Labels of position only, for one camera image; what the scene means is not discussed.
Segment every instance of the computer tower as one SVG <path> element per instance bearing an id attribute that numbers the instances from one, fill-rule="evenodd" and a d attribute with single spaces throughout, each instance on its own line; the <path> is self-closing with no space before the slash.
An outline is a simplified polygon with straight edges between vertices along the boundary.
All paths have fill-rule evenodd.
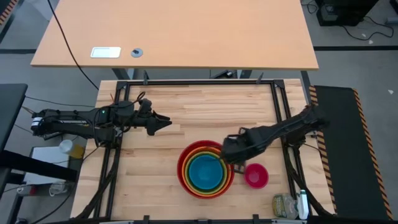
<path id="1" fill-rule="evenodd" d="M 378 0 L 315 0 L 321 26 L 356 26 Z"/>

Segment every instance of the red bowl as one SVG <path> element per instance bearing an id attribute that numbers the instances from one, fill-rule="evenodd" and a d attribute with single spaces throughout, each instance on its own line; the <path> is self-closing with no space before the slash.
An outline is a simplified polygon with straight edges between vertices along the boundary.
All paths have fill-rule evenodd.
<path id="1" fill-rule="evenodd" d="M 218 197 L 218 196 L 222 195 L 223 193 L 225 193 L 229 189 L 229 187 L 231 186 L 231 184 L 233 182 L 233 179 L 234 179 L 234 172 L 233 171 L 231 172 L 230 181 L 227 183 L 227 186 L 224 188 L 224 190 L 222 190 L 219 194 L 217 194 L 215 196 L 212 196 L 212 197 L 202 197 L 202 196 L 199 196 L 199 195 L 193 193 L 188 188 L 188 186 L 185 185 L 185 183 L 183 181 L 182 171 L 181 171 L 182 170 L 182 164 L 184 162 L 184 159 L 188 156 L 188 154 L 192 150 L 194 150 L 194 149 L 196 149 L 198 147 L 203 147 L 203 146 L 215 147 L 215 148 L 221 150 L 221 145 L 219 143 L 214 142 L 214 141 L 210 141 L 210 140 L 201 140 L 201 141 L 197 141 L 197 142 L 192 143 L 191 145 L 186 147 L 181 152 L 180 158 L 178 159 L 178 162 L 177 162 L 177 177 L 178 177 L 178 180 L 180 181 L 180 184 L 181 184 L 182 188 L 184 188 L 184 190 L 187 191 L 190 195 L 192 195 L 192 196 L 194 196 L 196 198 L 200 198 L 200 199 L 211 199 L 211 198 L 215 198 L 215 197 Z M 227 165 L 227 168 L 233 170 L 233 166 L 232 165 Z"/>
<path id="2" fill-rule="evenodd" d="M 244 170 L 244 180 L 250 187 L 261 189 L 268 184 L 268 171 L 260 164 L 250 164 Z"/>

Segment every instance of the gray floor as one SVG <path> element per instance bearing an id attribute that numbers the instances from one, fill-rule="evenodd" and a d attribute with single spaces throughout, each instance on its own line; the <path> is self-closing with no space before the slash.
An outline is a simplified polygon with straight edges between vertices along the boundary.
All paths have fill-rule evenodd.
<path id="1" fill-rule="evenodd" d="M 354 40 L 348 37 L 341 27 L 320 27 L 314 14 L 309 14 L 306 8 L 303 8 L 303 11 L 315 46 L 398 45 L 398 35 L 391 39 L 374 36 L 372 44 L 368 41 Z M 383 22 L 387 16 L 396 16 L 396 13 L 388 4 L 388 0 L 380 0 L 369 15 L 374 20 Z M 48 22 L 28 2 L 25 2 L 1 42 L 0 49 L 36 48 L 47 24 Z M 361 34 L 368 36 L 375 30 L 389 32 L 388 29 L 376 27 L 368 22 L 362 22 L 357 27 L 350 27 L 349 30 L 357 36 Z M 0 83 L 26 83 L 29 86 L 27 95 L 31 97 L 62 103 L 94 105 L 96 90 L 77 69 L 32 68 L 29 65 L 32 57 L 33 55 L 0 55 Z M 398 52 L 317 52 L 317 60 L 319 71 L 308 73 L 312 84 L 348 86 L 358 89 L 391 209 L 393 215 L 398 216 L 398 191 L 395 190 L 398 185 L 396 162 L 398 151 L 394 141 L 398 132 L 398 118 L 395 116 L 398 110 Z M 208 78 L 210 75 L 209 70 L 148 69 L 147 71 L 151 79 Z M 212 70 L 211 74 L 214 75 L 218 71 Z M 110 69 L 85 68 L 85 72 L 97 85 L 101 80 L 115 79 Z M 252 76 L 258 77 L 262 72 L 264 72 L 264 78 L 300 78 L 300 72 L 295 71 L 254 71 Z M 24 106 L 34 111 L 44 108 L 86 110 L 86 108 L 57 106 L 29 99 L 25 100 Z M 30 122 L 30 114 L 21 111 L 16 123 L 29 129 Z M 45 142 L 21 129 L 14 128 L 6 149 L 28 155 L 32 146 L 54 146 L 59 142 L 59 139 Z M 0 224 L 6 222 L 14 196 L 15 191 L 3 195 L 0 201 Z M 20 216 L 34 221 L 47 214 L 62 200 L 63 197 L 25 198 Z M 70 198 L 45 222 L 66 220 L 69 217 L 72 202 L 73 199 Z"/>

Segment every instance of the black metal frame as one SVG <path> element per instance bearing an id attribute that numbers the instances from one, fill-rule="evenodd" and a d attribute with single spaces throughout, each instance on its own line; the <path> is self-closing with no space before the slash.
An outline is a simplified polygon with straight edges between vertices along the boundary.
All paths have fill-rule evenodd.
<path id="1" fill-rule="evenodd" d="M 142 85 L 269 85 L 271 88 L 271 93 L 272 93 L 272 99 L 274 101 L 274 107 L 275 107 L 275 113 L 276 113 L 276 118 L 277 122 L 282 121 L 282 114 L 280 112 L 279 108 L 279 102 L 278 102 L 278 96 L 277 96 L 277 88 L 280 89 L 280 93 L 282 95 L 282 102 L 284 104 L 284 109 L 286 113 L 286 117 L 289 118 L 291 117 L 290 114 L 290 109 L 289 109 L 289 103 L 287 101 L 287 95 L 286 95 L 286 90 L 285 90 L 285 85 L 283 80 L 255 80 L 255 79 L 237 79 L 237 80 L 230 80 L 230 79 L 222 79 L 222 80 L 131 80 L 131 81 L 118 81 L 116 85 L 116 92 L 115 92 L 115 97 L 114 97 L 114 103 L 119 102 L 119 98 L 121 95 L 121 90 L 124 90 L 124 99 L 123 100 L 129 100 L 129 93 L 130 93 L 130 88 L 132 86 L 142 86 Z M 283 148 L 283 155 L 284 155 L 284 161 L 290 159 L 289 152 L 288 152 L 288 147 L 285 143 L 285 139 L 282 140 L 282 148 Z M 108 163 L 109 163 L 109 155 L 110 155 L 111 149 L 106 149 L 105 154 L 104 154 L 104 159 L 103 159 L 103 165 L 101 168 L 101 177 L 99 179 L 99 186 L 104 183 L 104 180 L 106 178 L 106 171 L 108 169 Z M 120 146 L 116 149 L 115 155 L 114 155 L 114 163 L 116 163 L 116 166 L 119 165 L 119 160 L 120 160 L 120 152 L 121 152 L 121 143 Z M 302 170 L 302 163 L 300 159 L 300 154 L 298 153 L 298 150 L 294 150 L 294 157 L 295 157 L 295 163 L 297 166 L 298 170 L 298 175 L 299 177 L 304 181 L 304 174 Z M 109 195 L 108 195 L 108 201 L 106 203 L 106 215 L 105 217 L 100 217 L 100 210 L 101 210 L 101 200 L 98 201 L 96 204 L 96 207 L 94 209 L 94 215 L 93 218 L 104 218 L 104 219 L 111 219 L 111 214 L 112 214 L 112 209 L 113 209 L 113 198 L 114 198 L 114 193 L 115 193 L 115 186 L 116 186 L 116 177 L 117 175 L 114 176 L 110 183 L 110 188 L 109 188 Z M 290 194 L 296 198 L 296 191 L 295 191 L 295 186 L 294 186 L 294 181 L 293 178 L 287 174 L 288 182 L 289 182 L 289 190 Z M 209 220 L 196 220 L 198 223 L 208 223 Z M 149 222 L 149 216 L 145 216 L 143 220 L 134 220 L 134 223 L 142 223 L 146 224 Z M 151 220 L 150 223 L 162 223 L 162 224 L 169 224 L 169 223 L 192 223 L 193 220 Z M 259 219 L 258 215 L 253 215 L 253 219 L 251 220 L 211 220 L 211 223 L 237 223 L 237 224 L 253 224 L 253 223 L 270 223 L 271 219 Z"/>

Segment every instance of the small bottle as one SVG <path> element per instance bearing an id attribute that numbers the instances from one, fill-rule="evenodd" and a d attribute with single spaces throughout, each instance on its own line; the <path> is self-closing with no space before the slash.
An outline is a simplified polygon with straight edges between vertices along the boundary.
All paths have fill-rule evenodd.
<path id="1" fill-rule="evenodd" d="M 278 218 L 294 220 L 299 216 L 301 220 L 305 220 L 309 213 L 307 194 L 305 190 L 301 190 L 297 194 L 297 200 L 294 200 L 290 194 L 277 194 L 272 199 L 272 208 Z"/>
<path id="2" fill-rule="evenodd" d="M 62 153 L 68 154 L 75 159 L 83 158 L 85 149 L 79 144 L 74 144 L 71 140 L 63 140 L 60 143 L 60 150 Z"/>

